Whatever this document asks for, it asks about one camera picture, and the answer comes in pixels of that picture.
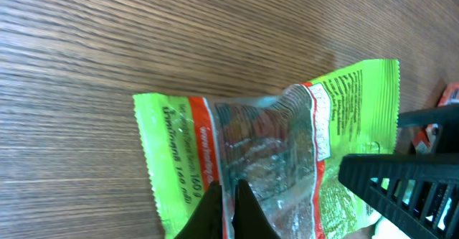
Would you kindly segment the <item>green candy bag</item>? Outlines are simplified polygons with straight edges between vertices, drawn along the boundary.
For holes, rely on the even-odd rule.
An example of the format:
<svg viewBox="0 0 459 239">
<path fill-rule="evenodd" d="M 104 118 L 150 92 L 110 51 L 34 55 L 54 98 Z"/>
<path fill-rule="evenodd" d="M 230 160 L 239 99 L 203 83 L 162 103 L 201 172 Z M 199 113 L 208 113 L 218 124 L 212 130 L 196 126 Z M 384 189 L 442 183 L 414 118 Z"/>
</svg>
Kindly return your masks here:
<svg viewBox="0 0 459 239">
<path fill-rule="evenodd" d="M 179 234 L 212 182 L 222 186 L 223 236 L 233 238 L 235 187 L 247 181 L 282 238 L 342 238 L 379 213 L 338 180 L 347 154 L 391 154 L 399 62 L 364 60 L 280 95 L 133 98 L 158 215 Z"/>
</svg>

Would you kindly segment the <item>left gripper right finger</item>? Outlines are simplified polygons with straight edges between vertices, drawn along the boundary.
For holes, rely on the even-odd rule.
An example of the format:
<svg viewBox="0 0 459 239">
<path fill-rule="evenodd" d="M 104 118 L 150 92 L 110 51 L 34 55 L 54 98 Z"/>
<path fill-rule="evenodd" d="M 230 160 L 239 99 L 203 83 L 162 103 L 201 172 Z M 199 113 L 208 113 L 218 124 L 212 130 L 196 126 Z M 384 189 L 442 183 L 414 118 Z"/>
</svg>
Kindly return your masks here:
<svg viewBox="0 0 459 239">
<path fill-rule="evenodd" d="M 243 179 L 235 187 L 232 226 L 235 239 L 280 239 L 268 222 L 248 182 Z"/>
</svg>

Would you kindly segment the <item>red white tissue packet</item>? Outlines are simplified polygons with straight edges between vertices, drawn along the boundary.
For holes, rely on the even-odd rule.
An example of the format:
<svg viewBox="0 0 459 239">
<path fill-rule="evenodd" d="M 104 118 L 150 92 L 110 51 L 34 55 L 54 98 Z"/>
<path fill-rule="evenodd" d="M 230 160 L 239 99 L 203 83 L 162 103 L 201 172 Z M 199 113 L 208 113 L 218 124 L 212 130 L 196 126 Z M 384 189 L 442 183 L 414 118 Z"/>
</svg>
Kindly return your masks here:
<svg viewBox="0 0 459 239">
<path fill-rule="evenodd" d="M 446 87 L 437 107 L 450 104 L 458 104 L 458 83 L 451 83 Z M 412 140 L 416 153 L 431 154 L 438 132 L 439 125 L 437 123 L 428 124 L 422 129 Z"/>
</svg>

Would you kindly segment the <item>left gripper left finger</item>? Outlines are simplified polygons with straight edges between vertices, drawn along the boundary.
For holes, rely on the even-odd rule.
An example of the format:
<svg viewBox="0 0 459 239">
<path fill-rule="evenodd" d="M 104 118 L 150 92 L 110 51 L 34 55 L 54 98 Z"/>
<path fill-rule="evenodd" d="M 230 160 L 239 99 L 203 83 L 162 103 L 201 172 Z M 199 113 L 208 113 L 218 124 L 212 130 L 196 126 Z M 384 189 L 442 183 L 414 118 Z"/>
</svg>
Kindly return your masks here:
<svg viewBox="0 0 459 239">
<path fill-rule="evenodd" d="M 223 239 L 222 186 L 213 181 L 175 239 Z"/>
</svg>

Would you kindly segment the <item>grey plastic mesh basket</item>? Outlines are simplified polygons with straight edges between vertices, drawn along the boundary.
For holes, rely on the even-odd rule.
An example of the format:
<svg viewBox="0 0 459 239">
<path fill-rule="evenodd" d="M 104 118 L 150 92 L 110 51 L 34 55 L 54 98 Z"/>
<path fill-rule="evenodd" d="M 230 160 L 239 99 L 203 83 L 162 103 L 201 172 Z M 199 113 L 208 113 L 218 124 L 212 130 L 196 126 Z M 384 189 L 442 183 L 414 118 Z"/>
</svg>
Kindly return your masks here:
<svg viewBox="0 0 459 239">
<path fill-rule="evenodd" d="M 399 115 L 400 128 L 439 126 L 433 153 L 348 154 L 339 181 L 410 238 L 458 237 L 458 105 Z"/>
</svg>

